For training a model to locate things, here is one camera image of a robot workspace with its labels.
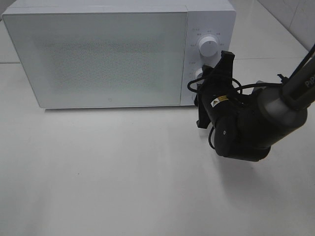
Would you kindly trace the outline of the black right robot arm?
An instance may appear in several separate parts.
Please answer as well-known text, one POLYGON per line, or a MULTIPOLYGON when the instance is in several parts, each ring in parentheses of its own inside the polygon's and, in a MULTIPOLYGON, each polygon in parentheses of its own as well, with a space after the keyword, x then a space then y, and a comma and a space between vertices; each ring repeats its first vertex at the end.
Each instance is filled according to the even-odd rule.
POLYGON ((210 129, 217 155, 257 162, 271 146, 303 126, 315 100, 315 56, 311 49, 291 76, 280 83, 241 85, 233 78, 234 54, 222 51, 216 66, 203 65, 194 104, 197 126, 210 129))

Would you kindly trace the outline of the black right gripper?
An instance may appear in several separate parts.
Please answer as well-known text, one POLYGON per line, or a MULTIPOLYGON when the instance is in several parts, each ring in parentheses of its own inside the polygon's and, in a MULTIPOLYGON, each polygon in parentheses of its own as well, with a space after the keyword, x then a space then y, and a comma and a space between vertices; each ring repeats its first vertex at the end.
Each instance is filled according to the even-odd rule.
POLYGON ((197 82, 195 105, 198 108, 198 128, 207 128, 209 123, 217 123, 223 117, 235 116, 236 106, 232 101, 233 63, 235 55, 221 51, 221 59, 215 67, 202 66, 203 74, 197 82))

